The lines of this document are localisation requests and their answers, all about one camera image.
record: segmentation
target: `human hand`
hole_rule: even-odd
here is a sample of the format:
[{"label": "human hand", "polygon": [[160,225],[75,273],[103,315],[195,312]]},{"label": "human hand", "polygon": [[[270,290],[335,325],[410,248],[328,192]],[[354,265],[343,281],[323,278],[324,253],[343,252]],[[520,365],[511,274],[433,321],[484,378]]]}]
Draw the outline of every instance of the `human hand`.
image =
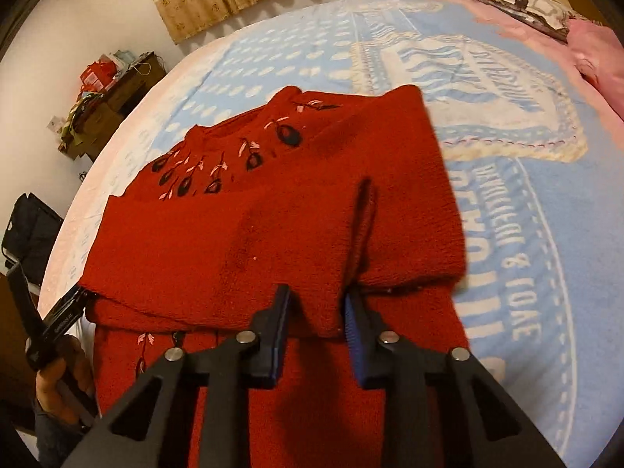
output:
[{"label": "human hand", "polygon": [[56,390],[56,383],[69,367],[79,389],[87,392],[93,386],[93,374],[89,360],[76,337],[63,336],[57,344],[57,350],[61,357],[37,372],[35,380],[37,400],[43,411],[74,425],[78,423],[79,416],[65,403]]}]

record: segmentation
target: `black tool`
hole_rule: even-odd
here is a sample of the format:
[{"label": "black tool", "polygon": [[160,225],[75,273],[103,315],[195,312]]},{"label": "black tool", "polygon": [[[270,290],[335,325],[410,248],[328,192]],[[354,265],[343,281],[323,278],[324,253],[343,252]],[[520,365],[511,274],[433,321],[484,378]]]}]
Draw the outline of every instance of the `black tool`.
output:
[{"label": "black tool", "polygon": [[286,350],[290,302],[278,286],[249,330],[216,348],[167,350],[78,444],[64,468],[186,466],[199,387],[208,387],[200,468],[249,468],[249,389],[273,389]]},{"label": "black tool", "polygon": [[[63,335],[82,316],[87,301],[96,295],[74,285],[42,320],[32,302],[28,281],[19,262],[9,270],[6,277],[24,330],[29,336],[26,341],[26,359],[33,370],[39,371],[60,355],[65,355],[59,353],[59,348],[64,352]],[[69,368],[56,388],[82,423],[91,427],[98,416],[98,406],[95,400],[79,389]]]},{"label": "black tool", "polygon": [[356,288],[345,298],[344,320],[358,384],[386,391],[383,468],[565,468],[468,350],[417,346],[367,309]]}]

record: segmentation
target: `blue gripper pad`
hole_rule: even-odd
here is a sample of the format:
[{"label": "blue gripper pad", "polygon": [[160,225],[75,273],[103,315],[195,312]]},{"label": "blue gripper pad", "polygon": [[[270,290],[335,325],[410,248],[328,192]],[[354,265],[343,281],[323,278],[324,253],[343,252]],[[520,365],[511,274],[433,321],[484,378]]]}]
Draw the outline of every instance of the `blue gripper pad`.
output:
[{"label": "blue gripper pad", "polygon": [[344,298],[344,335],[349,348],[351,368],[358,385],[363,387],[366,377],[366,352],[356,323],[351,297],[348,294]]},{"label": "blue gripper pad", "polygon": [[284,356],[286,354],[286,343],[288,340],[288,306],[290,305],[290,289],[287,285],[280,285],[276,293],[283,296],[283,306],[280,310],[280,317],[277,325],[277,337],[273,345],[273,364],[271,365],[271,379],[273,385],[277,385],[282,377],[284,369]]}]

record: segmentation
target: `pillow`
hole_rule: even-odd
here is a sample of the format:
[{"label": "pillow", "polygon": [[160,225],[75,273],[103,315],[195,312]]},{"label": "pillow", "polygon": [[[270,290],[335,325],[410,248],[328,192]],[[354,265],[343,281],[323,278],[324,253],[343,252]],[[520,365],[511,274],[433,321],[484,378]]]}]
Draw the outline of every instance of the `pillow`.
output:
[{"label": "pillow", "polygon": [[611,28],[571,19],[568,46],[576,68],[624,119],[624,48]]},{"label": "pillow", "polygon": [[556,0],[478,0],[502,10],[543,34],[566,42],[570,18],[584,19]]}]

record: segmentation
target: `metal bolt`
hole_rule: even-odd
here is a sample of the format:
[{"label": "metal bolt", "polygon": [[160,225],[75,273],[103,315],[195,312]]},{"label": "metal bolt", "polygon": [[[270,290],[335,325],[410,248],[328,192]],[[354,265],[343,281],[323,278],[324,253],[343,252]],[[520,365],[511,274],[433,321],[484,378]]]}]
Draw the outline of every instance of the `metal bolt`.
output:
[{"label": "metal bolt", "polygon": [[382,343],[396,343],[399,340],[399,335],[394,331],[384,331],[379,335],[379,341]]},{"label": "metal bolt", "polygon": [[236,334],[236,341],[239,343],[251,343],[256,339],[256,333],[253,331],[240,331]]},{"label": "metal bolt", "polygon": [[177,361],[178,359],[182,359],[183,356],[184,356],[184,350],[182,350],[181,348],[177,346],[170,348],[169,350],[165,352],[165,359],[171,362]]},{"label": "metal bolt", "polygon": [[470,352],[461,346],[450,351],[450,356],[456,361],[467,361],[470,359]]}]

